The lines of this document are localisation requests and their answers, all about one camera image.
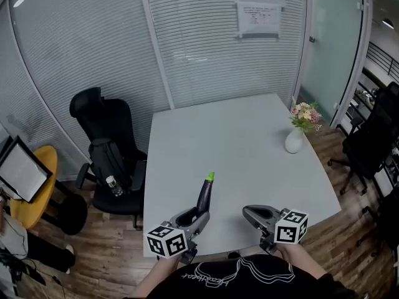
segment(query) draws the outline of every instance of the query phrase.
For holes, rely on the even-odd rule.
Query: chair armrest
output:
[[[135,173],[131,177],[132,179],[132,185],[130,186],[131,191],[139,191],[143,187],[146,168],[147,168],[146,161],[137,161]]]
[[[356,127],[358,127],[362,123],[363,123],[363,119],[361,117],[357,116],[357,117],[353,118],[350,121],[350,124],[352,124],[352,129],[350,130],[349,135],[353,134],[353,132],[355,131]]]
[[[93,183],[97,182],[97,178],[88,172],[89,167],[90,167],[89,163],[84,163],[82,165],[82,167],[80,168],[79,174],[77,175],[76,180],[75,180],[76,188],[82,189],[85,179],[88,179],[89,181],[92,181]]]

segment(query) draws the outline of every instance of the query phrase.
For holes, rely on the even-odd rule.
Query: wall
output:
[[[0,124],[0,142],[2,140],[5,140],[8,137],[8,133],[4,127],[2,127],[2,124]]]
[[[389,76],[386,73],[386,71],[381,69],[381,67],[378,64],[376,64],[374,61],[370,60],[369,58],[366,58],[364,67],[368,69],[371,73],[373,73],[385,85],[389,85],[389,83],[394,81],[394,79],[391,76]],[[362,83],[367,88],[369,89],[374,88],[375,87],[374,83],[373,82],[370,83],[369,81],[370,80],[367,79],[366,76],[364,76],[364,74],[362,74],[359,80],[359,82]]]
[[[58,130],[57,151],[72,145],[67,155],[74,161],[89,157],[90,142],[69,103],[89,87],[129,104],[135,142],[144,152],[154,112],[262,93],[277,93],[288,106],[302,55],[306,0],[282,2],[278,39],[238,39],[234,0],[3,2],[0,121],[10,135],[26,134],[30,148],[55,146]],[[169,99],[165,90],[172,92]]]
[[[399,34],[384,24],[373,24],[370,41],[399,61]]]

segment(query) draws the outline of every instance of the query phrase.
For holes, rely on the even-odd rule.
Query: black office chair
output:
[[[373,179],[375,173],[383,168],[383,162],[390,154],[394,141],[399,136],[399,85],[392,82],[386,89],[377,92],[373,110],[368,119],[363,122],[360,118],[352,121],[352,130],[342,143],[343,152],[349,161],[330,159],[332,162],[349,166],[350,173],[341,195],[356,173],[363,184],[362,194],[367,192],[364,178]]]
[[[378,208],[377,213],[373,212],[369,206],[363,208],[362,212],[363,214],[367,212],[370,213],[373,220],[377,224],[377,228],[359,239],[356,243],[356,246],[359,247],[364,240],[377,233],[378,245],[377,251],[372,253],[373,257],[380,253],[383,240],[385,240],[389,248],[392,250],[397,249],[399,245],[399,187],[393,189],[389,195],[385,196],[381,200],[381,205]]]
[[[136,147],[128,104],[119,99],[105,100],[101,97],[101,88],[94,87],[76,94],[70,102],[69,111],[92,143],[104,138],[116,143],[129,177],[126,179],[128,189],[117,197],[107,185],[88,173],[89,167],[94,165],[85,163],[76,179],[76,187],[82,188],[85,179],[97,183],[93,206],[111,214],[134,215],[137,227],[137,215],[143,210],[147,155]]]

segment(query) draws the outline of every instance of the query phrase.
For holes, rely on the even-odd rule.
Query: door frame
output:
[[[335,128],[338,124],[340,124],[347,112],[350,101],[353,99],[353,95],[356,91],[360,76],[362,74],[363,66],[366,61],[368,43],[370,42],[370,34],[372,31],[372,20],[373,0],[363,0],[362,31],[360,33],[358,49],[348,84],[339,103],[340,106],[335,112],[335,115],[330,123],[331,128]]]
[[[307,56],[309,54],[310,47],[310,32],[312,31],[312,8],[313,0],[306,0],[304,43],[302,46],[302,55],[299,63],[297,82],[294,93],[292,94],[292,97],[295,99],[295,101],[298,99],[299,90],[302,85],[302,80],[304,78],[305,68],[307,65]]]

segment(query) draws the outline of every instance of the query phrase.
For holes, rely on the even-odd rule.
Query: person's arm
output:
[[[286,262],[306,271],[316,279],[321,278],[327,273],[299,244],[278,244],[277,249]]]
[[[133,297],[146,298],[158,284],[169,277],[172,272],[176,271],[179,260],[180,256],[170,259],[161,258],[152,268],[150,273],[137,286]]]
[[[319,291],[325,299],[360,299],[353,290],[346,289],[340,282],[327,273],[299,244],[277,244],[282,258],[317,279]]]

